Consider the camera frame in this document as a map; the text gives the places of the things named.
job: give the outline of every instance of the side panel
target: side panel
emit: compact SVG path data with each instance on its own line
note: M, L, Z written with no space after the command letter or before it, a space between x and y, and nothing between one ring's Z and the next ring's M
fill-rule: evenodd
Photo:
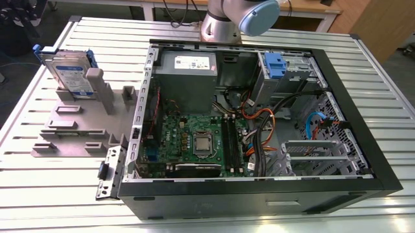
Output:
M273 216L332 212L370 192L296 192L121 197L140 219Z
M396 175L377 146L376 140L369 132L368 126L362 120L356 105L353 104L352 98L349 97L325 52L322 50L312 50L312 54L328 86L332 89L332 94L338 104L338 108L342 112L345 120L350 124L350 131L362 151L362 155L365 156L370 171L373 172L376 178L381 181L384 189L400 190L401 185Z

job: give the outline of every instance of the connector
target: connector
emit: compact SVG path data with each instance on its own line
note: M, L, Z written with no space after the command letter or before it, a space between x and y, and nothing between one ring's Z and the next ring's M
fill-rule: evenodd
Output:
M348 121L338 122L338 129L350 129L350 124Z
M333 117L326 117L322 121L318 122L318 129L328 129L332 125Z

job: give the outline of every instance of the chip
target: chip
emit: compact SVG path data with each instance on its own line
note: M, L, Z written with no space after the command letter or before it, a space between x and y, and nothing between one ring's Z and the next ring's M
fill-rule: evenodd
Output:
M209 150L209 139L205 137L196 138L196 151Z

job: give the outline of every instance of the open computer tower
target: open computer tower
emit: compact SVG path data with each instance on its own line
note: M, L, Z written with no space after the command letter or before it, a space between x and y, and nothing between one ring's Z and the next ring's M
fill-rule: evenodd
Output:
M98 177L141 219L329 213L401 189L322 50L161 40Z

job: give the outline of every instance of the metal bracket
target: metal bracket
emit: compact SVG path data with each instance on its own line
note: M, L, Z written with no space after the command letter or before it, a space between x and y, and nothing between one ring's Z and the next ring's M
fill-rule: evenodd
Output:
M118 200L117 189L122 176L124 159L125 149L121 146L110 147L98 168L97 177L100 181L94 200Z

